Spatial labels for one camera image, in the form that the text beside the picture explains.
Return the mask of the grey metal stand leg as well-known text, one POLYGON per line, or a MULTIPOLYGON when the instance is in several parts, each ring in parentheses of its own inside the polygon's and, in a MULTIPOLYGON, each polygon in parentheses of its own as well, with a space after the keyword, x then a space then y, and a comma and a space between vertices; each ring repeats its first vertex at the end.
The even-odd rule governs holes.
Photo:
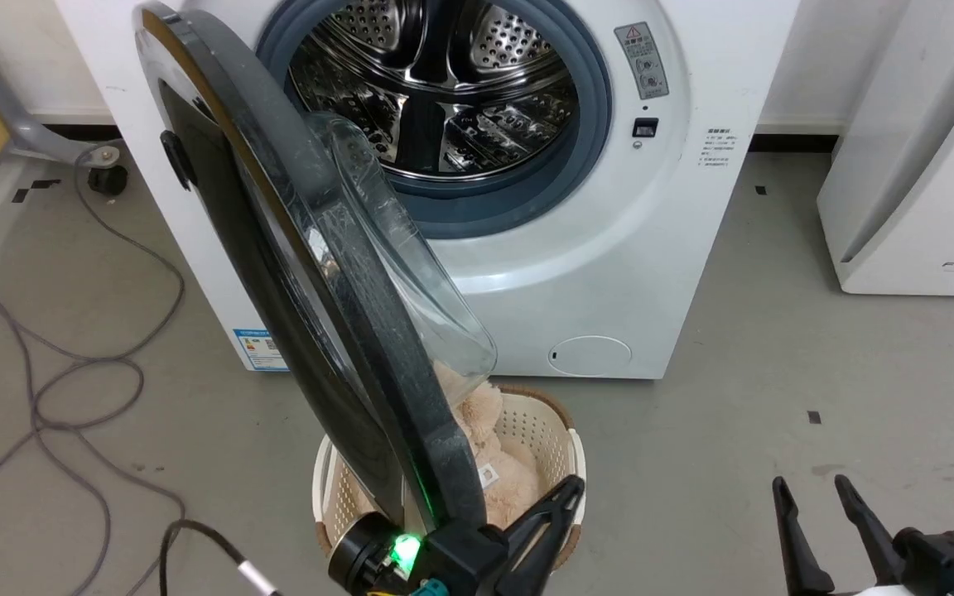
POLYGON ((17 155, 99 170, 115 167, 121 158, 121 151, 111 144, 71 140, 51 131, 27 112, 1 72, 0 120, 10 133, 11 152, 17 155))

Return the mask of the beige plush toy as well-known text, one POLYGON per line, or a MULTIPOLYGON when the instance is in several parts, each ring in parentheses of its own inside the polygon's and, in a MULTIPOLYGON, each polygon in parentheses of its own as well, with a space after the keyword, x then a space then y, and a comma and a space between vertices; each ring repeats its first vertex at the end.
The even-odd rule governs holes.
POLYGON ((507 529, 541 496, 540 475, 530 448, 515 436, 500 438, 496 427, 504 413, 504 394, 483 381, 461 376, 435 361, 434 370, 465 434, 475 460, 487 506, 487 521, 507 529))

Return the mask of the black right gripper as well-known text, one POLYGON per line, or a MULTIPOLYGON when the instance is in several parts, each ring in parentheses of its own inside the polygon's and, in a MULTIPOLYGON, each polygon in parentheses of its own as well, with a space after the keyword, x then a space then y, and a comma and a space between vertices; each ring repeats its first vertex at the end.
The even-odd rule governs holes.
MULTIPOLYGON (((954 596, 954 531, 905 527, 891 536, 847 476, 834 476, 834 488, 859 533, 875 584, 896 584, 908 596, 954 596)), ((772 494, 788 596, 830 596, 836 586, 817 563, 784 478, 773 479, 772 494)))

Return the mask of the round white filter cover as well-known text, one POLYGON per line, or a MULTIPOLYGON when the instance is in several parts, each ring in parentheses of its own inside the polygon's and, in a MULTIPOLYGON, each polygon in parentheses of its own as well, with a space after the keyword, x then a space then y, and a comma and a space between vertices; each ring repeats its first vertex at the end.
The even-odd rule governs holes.
POLYGON ((614 337, 581 335, 550 348, 547 359, 563 376, 627 378, 632 351, 614 337))

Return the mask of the blue energy label sticker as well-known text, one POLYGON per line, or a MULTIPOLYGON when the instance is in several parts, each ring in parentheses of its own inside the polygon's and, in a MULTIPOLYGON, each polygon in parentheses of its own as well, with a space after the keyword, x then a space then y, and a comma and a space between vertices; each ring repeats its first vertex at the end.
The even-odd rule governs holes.
POLYGON ((234 337, 246 369, 251 371, 288 371, 267 329, 234 329, 234 337))

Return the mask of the dark round washer door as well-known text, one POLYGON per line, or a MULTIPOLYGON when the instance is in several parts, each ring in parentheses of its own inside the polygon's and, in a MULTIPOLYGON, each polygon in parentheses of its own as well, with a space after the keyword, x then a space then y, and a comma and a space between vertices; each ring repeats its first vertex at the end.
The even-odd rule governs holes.
POLYGON ((453 410, 487 380, 496 348, 363 133, 299 113, 209 12, 147 0, 132 22, 171 169, 325 436, 390 520, 484 525, 453 410))

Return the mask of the stainless steel washer drum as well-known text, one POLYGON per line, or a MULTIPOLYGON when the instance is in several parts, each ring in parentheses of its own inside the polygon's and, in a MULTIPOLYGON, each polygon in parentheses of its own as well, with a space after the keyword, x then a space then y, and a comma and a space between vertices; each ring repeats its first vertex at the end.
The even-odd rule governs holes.
POLYGON ((578 112, 552 43, 491 0, 345 0, 300 42, 289 82, 359 126, 405 180, 492 180, 549 157, 578 112))

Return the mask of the grey warning sticker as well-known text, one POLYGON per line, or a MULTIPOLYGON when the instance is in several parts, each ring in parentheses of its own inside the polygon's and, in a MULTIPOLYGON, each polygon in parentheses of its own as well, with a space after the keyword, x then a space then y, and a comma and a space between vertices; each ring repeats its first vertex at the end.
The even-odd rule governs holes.
POLYGON ((670 94, 665 65, 658 44, 646 22, 618 26, 614 37, 619 42, 641 99, 657 99, 670 94))

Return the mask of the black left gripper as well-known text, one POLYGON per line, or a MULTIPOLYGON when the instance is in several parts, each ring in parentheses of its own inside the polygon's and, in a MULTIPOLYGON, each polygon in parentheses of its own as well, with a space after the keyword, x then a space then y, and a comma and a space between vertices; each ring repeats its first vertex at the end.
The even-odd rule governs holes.
POLYGON ((393 541, 407 596, 542 596, 579 512, 585 480, 561 479, 507 530, 452 521, 393 541))

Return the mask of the black caster wheel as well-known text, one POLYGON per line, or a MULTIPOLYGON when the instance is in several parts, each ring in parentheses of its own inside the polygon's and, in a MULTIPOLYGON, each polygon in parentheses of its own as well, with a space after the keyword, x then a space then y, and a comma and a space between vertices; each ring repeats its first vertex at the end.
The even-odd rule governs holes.
POLYGON ((124 166, 91 167, 87 185, 95 193, 116 197, 128 188, 128 177, 128 170, 124 166))

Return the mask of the white front-load washing machine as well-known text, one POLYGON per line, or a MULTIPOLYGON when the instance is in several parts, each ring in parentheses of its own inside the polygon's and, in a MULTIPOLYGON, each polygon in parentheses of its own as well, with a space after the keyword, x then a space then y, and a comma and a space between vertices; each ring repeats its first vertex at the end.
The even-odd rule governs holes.
MULTIPOLYGON (((267 329, 161 145, 163 121, 133 27, 147 0, 54 1, 224 331, 267 329)), ((282 2, 158 1, 216 16, 257 58, 262 27, 282 2)), ((438 240, 417 227, 491 335, 492 376, 571 377, 549 365, 550 348, 602 335, 631 348, 626 378, 655 380, 677 346, 800 0, 571 2, 612 84, 612 123, 593 173, 541 218, 504 233, 438 240), (638 95, 614 37, 635 22, 646 22, 658 44, 667 97, 638 95), (635 118, 659 118, 658 135, 632 138, 635 118)))

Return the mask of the white appliance with grey lettering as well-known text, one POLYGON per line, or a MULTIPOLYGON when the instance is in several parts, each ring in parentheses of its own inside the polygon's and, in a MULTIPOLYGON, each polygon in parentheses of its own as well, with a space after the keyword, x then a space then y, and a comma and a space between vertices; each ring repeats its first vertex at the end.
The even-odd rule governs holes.
POLYGON ((817 210, 846 293, 954 296, 954 0, 909 0, 817 210))

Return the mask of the grey-blue rubber door gasket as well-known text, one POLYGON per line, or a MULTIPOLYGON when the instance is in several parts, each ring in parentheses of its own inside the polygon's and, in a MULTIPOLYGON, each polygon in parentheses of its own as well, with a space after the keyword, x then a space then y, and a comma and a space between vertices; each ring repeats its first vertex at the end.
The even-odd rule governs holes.
MULTIPOLYGON (((575 83, 578 112, 549 157, 492 180, 446 184, 405 180, 388 172, 374 153, 394 191, 428 238, 483 237, 541 218, 567 200, 593 173, 609 136, 610 76, 594 34, 576 5, 571 0, 491 1, 517 12, 549 39, 575 83)), ((282 0, 262 27, 255 53, 283 84, 287 97, 300 112, 332 113, 312 112, 300 103, 289 82, 289 64, 303 38, 344 2, 282 0)))

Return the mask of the cream perforated laundry basket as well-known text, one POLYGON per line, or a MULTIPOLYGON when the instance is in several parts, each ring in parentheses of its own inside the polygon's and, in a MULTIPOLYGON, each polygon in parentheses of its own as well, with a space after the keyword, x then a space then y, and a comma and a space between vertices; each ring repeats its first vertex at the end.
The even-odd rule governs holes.
MULTIPOLYGON (((503 439, 515 436, 532 450, 542 495, 568 475, 585 478, 582 441, 567 410, 534 389, 494 386, 503 393, 496 433, 503 439)), ((329 438, 320 443, 311 489, 316 540, 323 555, 329 555, 353 522, 373 512, 374 505, 329 438)))

